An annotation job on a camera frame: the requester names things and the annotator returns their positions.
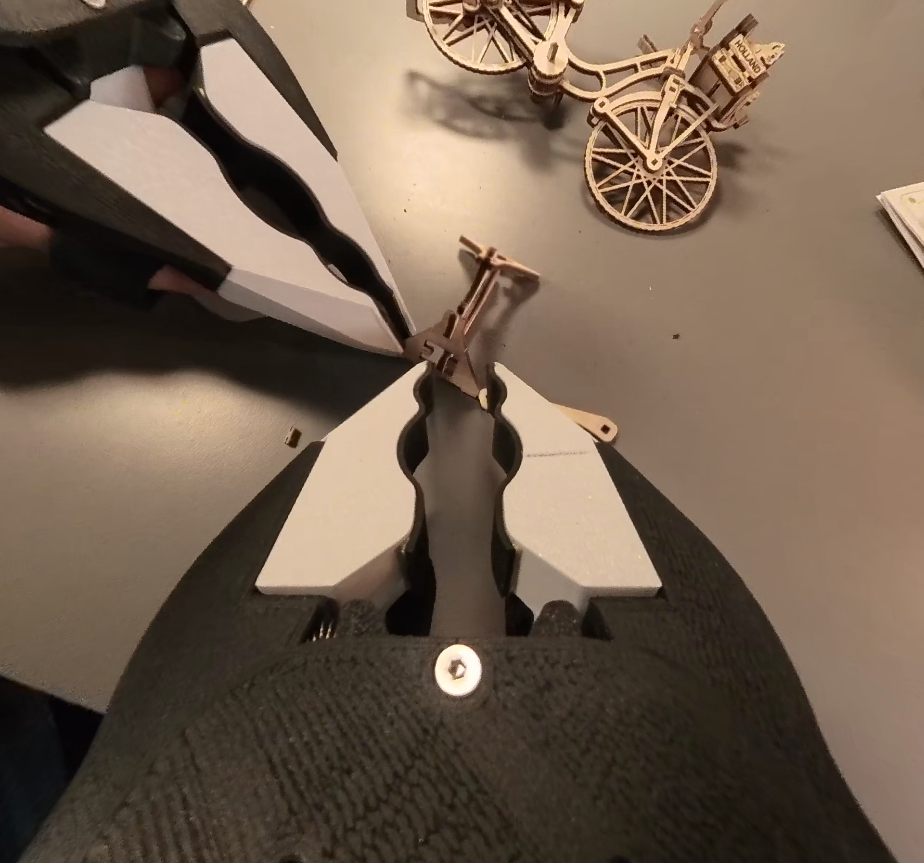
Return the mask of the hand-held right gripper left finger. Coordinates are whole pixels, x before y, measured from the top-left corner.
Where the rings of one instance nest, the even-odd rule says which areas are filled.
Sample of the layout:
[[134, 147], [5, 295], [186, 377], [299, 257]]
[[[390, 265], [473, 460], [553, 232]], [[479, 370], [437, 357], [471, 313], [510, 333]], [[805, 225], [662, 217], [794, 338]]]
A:
[[414, 366], [329, 432], [257, 577], [270, 595], [365, 601], [393, 634], [428, 634], [435, 573], [415, 472], [433, 370]]

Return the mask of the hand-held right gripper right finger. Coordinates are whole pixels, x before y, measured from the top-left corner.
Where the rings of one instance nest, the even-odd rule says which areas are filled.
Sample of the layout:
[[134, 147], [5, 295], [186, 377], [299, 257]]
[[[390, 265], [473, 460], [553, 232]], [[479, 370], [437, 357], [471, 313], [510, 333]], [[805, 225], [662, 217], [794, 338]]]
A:
[[501, 363], [490, 367], [491, 452], [503, 472], [491, 569], [507, 634], [528, 634], [548, 605], [581, 623], [591, 600], [663, 588], [605, 463], [614, 450]]

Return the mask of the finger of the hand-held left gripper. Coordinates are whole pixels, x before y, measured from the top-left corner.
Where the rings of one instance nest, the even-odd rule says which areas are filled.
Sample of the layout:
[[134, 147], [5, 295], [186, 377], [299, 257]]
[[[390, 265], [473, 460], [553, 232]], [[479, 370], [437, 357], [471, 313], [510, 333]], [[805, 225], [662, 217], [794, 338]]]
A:
[[197, 136], [279, 233], [229, 261], [223, 298], [326, 337], [407, 336], [407, 306], [323, 128], [234, 39], [200, 50]]
[[174, 225], [228, 272], [228, 303], [357, 349], [398, 356], [396, 326], [347, 263], [326, 257], [326, 236], [289, 233], [234, 191], [218, 159], [173, 119], [88, 100], [45, 132], [128, 195]]

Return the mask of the wooden bicycle model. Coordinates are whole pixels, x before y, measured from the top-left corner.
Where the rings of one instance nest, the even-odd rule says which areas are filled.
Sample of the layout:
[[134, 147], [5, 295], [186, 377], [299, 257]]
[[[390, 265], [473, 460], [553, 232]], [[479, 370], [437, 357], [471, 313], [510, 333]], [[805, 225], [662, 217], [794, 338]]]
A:
[[705, 214], [719, 174], [713, 137], [748, 122], [783, 57], [783, 43], [754, 39], [751, 14], [709, 44], [729, 1], [711, 3], [678, 46], [659, 49], [643, 36], [638, 54], [611, 62], [585, 61], [569, 45], [588, 0], [407, 0], [407, 10], [459, 68], [525, 71], [534, 102], [587, 104], [583, 164], [595, 205], [624, 228], [663, 235]]

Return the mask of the person's left hand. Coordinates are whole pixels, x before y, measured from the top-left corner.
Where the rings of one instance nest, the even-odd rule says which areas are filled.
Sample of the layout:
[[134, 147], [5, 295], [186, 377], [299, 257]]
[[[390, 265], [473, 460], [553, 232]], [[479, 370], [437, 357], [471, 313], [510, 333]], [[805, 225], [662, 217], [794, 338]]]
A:
[[64, 278], [137, 309], [153, 307], [167, 293], [195, 300], [215, 294], [178, 267], [137, 253], [119, 239], [54, 228], [6, 207], [1, 209], [1, 246], [39, 251]]

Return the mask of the paper instruction booklet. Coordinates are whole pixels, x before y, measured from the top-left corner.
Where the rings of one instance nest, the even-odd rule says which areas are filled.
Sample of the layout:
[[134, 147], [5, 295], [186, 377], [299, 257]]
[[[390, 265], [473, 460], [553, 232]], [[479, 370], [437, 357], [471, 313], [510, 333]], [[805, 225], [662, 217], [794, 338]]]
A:
[[923, 267], [923, 182], [886, 190], [876, 198]]

